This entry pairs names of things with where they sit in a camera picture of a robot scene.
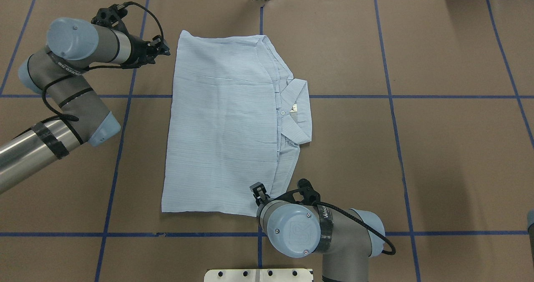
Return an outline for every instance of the blue tape line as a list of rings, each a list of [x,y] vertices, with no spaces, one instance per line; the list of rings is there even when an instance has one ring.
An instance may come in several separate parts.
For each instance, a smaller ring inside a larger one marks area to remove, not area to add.
[[[146,0],[145,2],[145,8],[149,8],[149,2],[150,0]],[[139,38],[143,39],[143,33],[145,31],[145,24],[146,24],[146,12],[143,15],[143,23],[141,23],[141,32],[139,33]],[[115,197],[115,188],[117,185],[117,179],[118,179],[118,165],[121,162],[122,157],[122,148],[124,146],[124,133],[126,131],[126,124],[128,123],[128,116],[130,114],[130,106],[132,102],[132,94],[134,93],[134,86],[135,86],[135,77],[136,77],[137,69],[133,70],[132,73],[132,79],[130,83],[130,91],[128,92],[128,103],[126,103],[126,112],[124,113],[124,121],[122,123],[122,130],[121,130],[121,139],[118,144],[118,153],[117,153],[117,160],[115,162],[115,171],[113,173],[113,181],[111,184],[111,191],[109,193],[109,202],[107,205],[107,212],[106,212],[106,221],[104,223],[103,227],[103,235],[102,235],[102,242],[101,242],[101,250],[98,255],[98,263],[97,263],[97,269],[95,273],[95,282],[98,282],[100,279],[100,272],[102,268],[102,260],[103,260],[103,252],[106,249],[106,239],[109,229],[109,219],[111,217],[111,210],[113,207],[113,199]]]
[[[258,238],[258,268],[263,269],[263,233],[261,227],[258,226],[258,232],[256,236]]]
[[[413,233],[413,224],[412,224],[412,212],[410,210],[410,198],[408,197],[408,187],[406,186],[406,175],[404,173],[404,163],[402,159],[402,152],[401,152],[401,142],[399,140],[398,130],[397,130],[397,120],[395,118],[395,109],[393,107],[393,98],[391,94],[391,84],[389,83],[389,72],[388,72],[388,64],[385,59],[385,48],[384,48],[384,40],[382,37],[382,27],[380,24],[380,14],[378,9],[378,1],[374,0],[374,8],[376,12],[376,24],[378,26],[378,36],[380,39],[380,50],[382,50],[382,62],[384,65],[384,73],[385,73],[385,83],[388,88],[388,95],[389,95],[389,108],[391,109],[391,120],[393,121],[393,131],[395,133],[395,143],[397,145],[397,156],[400,162],[400,171],[402,172],[402,183],[404,187],[404,202],[406,204],[406,215],[408,216],[408,228],[410,230],[410,239],[412,242],[412,254],[413,254],[413,262],[416,270],[416,278],[417,282],[421,282],[421,274],[419,271],[419,258],[417,257],[417,248],[416,248],[416,237]]]
[[[416,236],[475,236],[475,235],[528,235],[525,231],[429,231],[414,232]]]
[[[101,98],[129,98],[129,94],[99,94]],[[146,99],[171,99],[172,94],[132,94],[132,98],[146,98]],[[317,94],[310,95],[310,99],[517,99],[517,96],[437,96],[437,95],[392,95],[387,94]],[[522,99],[534,99],[534,96],[519,96]],[[38,94],[1,94],[0,98],[38,98]]]
[[[387,99],[386,95],[310,95],[310,99]]]
[[[263,7],[265,7],[265,5],[259,8],[259,34],[260,35],[263,35]]]
[[[102,233],[84,232],[0,232],[0,237],[102,237]]]
[[[410,232],[386,232],[385,233],[386,237],[389,237],[389,236],[410,236],[410,235],[411,235]]]
[[[500,41],[499,32],[497,31],[497,27],[495,24],[494,14],[491,10],[491,4],[490,0],[486,0],[486,4],[488,5],[488,12],[490,13],[490,19],[491,19],[491,25],[494,28],[495,32],[495,38],[497,40],[497,44],[499,44],[499,49],[501,51],[502,59],[504,60],[504,64],[506,66],[506,71],[508,72],[508,77],[510,78],[511,87],[514,90],[515,97],[517,98],[517,104],[519,105],[519,110],[521,111],[521,116],[523,117],[523,121],[525,122],[526,131],[530,138],[530,144],[534,148],[534,137],[532,137],[532,131],[530,130],[529,121],[526,118],[525,109],[523,109],[523,104],[521,103],[521,98],[519,97],[519,92],[517,92],[517,86],[515,86],[514,77],[511,75],[511,69],[510,65],[508,63],[508,59],[506,58],[506,54],[504,52],[504,48],[502,48],[502,43]]]
[[[9,60],[8,68],[5,71],[4,79],[2,81],[2,85],[0,86],[0,94],[4,92],[5,84],[8,82],[9,72],[11,71],[11,67],[13,66],[13,61],[15,61],[15,56],[17,55],[17,51],[19,50],[20,41],[23,39],[24,31],[26,30],[26,26],[28,25],[28,21],[30,19],[30,16],[32,15],[32,10],[34,6],[35,0],[32,0],[32,4],[30,4],[28,14],[26,14],[26,19],[24,20],[23,28],[21,29],[19,33],[19,38],[17,39],[17,43],[15,44],[15,49],[11,54],[11,59]]]
[[[257,237],[256,232],[206,232],[206,233],[187,233],[187,232],[167,232],[167,233],[107,233],[108,237]]]
[[[528,235],[526,230],[493,230],[493,231],[414,231],[414,236],[478,236],[478,235]],[[386,232],[385,236],[411,236],[406,232]],[[0,237],[102,237],[97,232],[0,232]],[[107,237],[141,238],[141,237],[170,237],[170,238],[196,238],[196,237],[267,237],[262,232],[109,232]]]

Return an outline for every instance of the metal plate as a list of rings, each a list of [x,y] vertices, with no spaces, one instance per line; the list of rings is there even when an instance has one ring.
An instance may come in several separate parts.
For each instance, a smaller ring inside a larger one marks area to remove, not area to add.
[[[209,270],[204,276],[204,282],[313,282],[313,270],[311,269]]]

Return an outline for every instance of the cable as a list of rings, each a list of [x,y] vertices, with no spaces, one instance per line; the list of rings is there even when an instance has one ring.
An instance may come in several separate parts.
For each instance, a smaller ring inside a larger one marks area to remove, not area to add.
[[[48,100],[46,100],[46,92],[48,90],[48,88],[54,86],[55,84],[67,79],[67,78],[71,78],[73,77],[72,75],[66,75],[64,77],[61,77],[59,79],[55,79],[54,81],[52,81],[50,84],[48,84],[47,86],[44,86],[43,88],[43,91],[41,93],[41,99],[43,100],[43,103],[44,105],[48,108],[48,110],[52,111],[53,113],[55,113],[54,116],[51,116],[51,117],[48,117],[47,119],[45,120],[41,120],[40,122],[41,123],[47,123],[49,121],[52,121],[52,120],[63,120],[63,121],[73,121],[73,122],[77,122],[79,121],[80,119],[74,115],[70,115],[70,114],[63,114],[59,111],[57,111],[56,109],[54,109],[52,106],[50,106],[50,104],[48,103]],[[20,134],[18,134],[17,136],[15,136],[15,138],[21,136],[22,134],[28,132],[32,130],[32,128],[27,128],[26,130],[24,130],[23,132],[21,132]]]
[[[158,24],[158,28],[160,29],[161,43],[164,43],[164,40],[165,40],[165,38],[164,38],[164,30],[161,27],[160,21],[158,20],[158,18],[156,18],[156,15],[154,15],[154,13],[150,12],[149,9],[145,8],[143,5],[140,5],[140,4],[136,3],[135,1],[127,1],[127,2],[124,3],[125,7],[131,6],[131,5],[137,6],[137,7],[141,8],[141,9],[145,10],[145,12],[147,12],[150,16],[152,16],[152,18],[154,18],[154,21],[156,22],[156,24]],[[142,65],[148,64],[149,62],[153,61],[160,54],[160,52],[162,50],[163,50],[163,47],[160,46],[158,48],[158,53],[155,54],[151,60],[148,60],[144,64],[138,64],[137,67],[128,67],[128,68],[139,68]],[[120,69],[124,69],[124,66],[98,65],[98,66],[93,66],[93,67],[87,67],[87,68],[85,68],[85,70],[86,71],[92,71],[93,69],[99,69],[99,68],[120,68]]]
[[[50,110],[53,113],[55,113],[58,116],[59,119],[76,122],[76,121],[80,120],[78,117],[76,117],[74,115],[70,115],[70,114],[63,114],[63,113],[57,111],[56,109],[54,109],[54,107],[50,106],[50,104],[48,103],[48,100],[46,100],[46,92],[47,92],[48,88],[54,86],[55,84],[65,80],[65,79],[71,78],[71,77],[73,77],[73,76],[72,75],[67,75],[67,76],[64,76],[64,77],[61,77],[59,79],[54,80],[53,82],[51,82],[47,86],[44,86],[43,92],[40,94],[40,97],[43,100],[44,105],[48,108],[48,110]]]
[[[372,234],[375,234],[376,236],[378,236],[381,240],[383,240],[391,248],[391,251],[382,250],[382,254],[395,255],[395,253],[397,253],[397,249],[395,249],[395,246],[393,245],[393,243],[391,243],[391,241],[389,239],[387,239],[384,235],[380,234],[380,232],[378,232],[375,229],[373,229],[370,225],[364,223],[361,219],[351,215],[349,212],[346,212],[342,208],[339,208],[339,207],[334,206],[332,204],[328,204],[328,203],[324,203],[324,202],[314,202],[313,204],[314,205],[325,206],[327,208],[336,210],[337,212],[341,213],[342,215],[347,216],[349,219],[352,219],[353,221],[355,221],[356,223],[358,223],[362,227],[366,228]]]
[[[41,120],[40,122],[41,122],[41,123],[47,123],[47,122],[49,122],[49,121],[53,121],[53,120],[59,120],[59,116],[57,116],[57,115],[50,116],[50,117],[48,117],[48,118],[45,119],[45,120]],[[17,136],[15,136],[13,139],[15,139],[15,138],[21,136],[22,134],[24,134],[24,133],[26,133],[26,132],[31,131],[31,130],[32,130],[32,128],[27,128],[26,130],[24,130],[23,132],[21,132],[20,134],[18,134]]]

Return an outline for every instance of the light blue shirt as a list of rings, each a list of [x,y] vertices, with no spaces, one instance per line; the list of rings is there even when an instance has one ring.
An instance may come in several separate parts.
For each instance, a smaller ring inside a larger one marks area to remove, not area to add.
[[[267,36],[182,31],[172,92],[162,212],[255,216],[250,185],[286,191],[311,141],[309,94]]]

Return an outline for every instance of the folded shirt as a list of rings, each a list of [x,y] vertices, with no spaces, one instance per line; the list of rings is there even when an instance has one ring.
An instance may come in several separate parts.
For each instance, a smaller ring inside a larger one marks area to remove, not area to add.
[[[182,31],[172,93],[162,212],[256,216],[250,185],[286,191],[311,141],[309,93],[267,36]]]

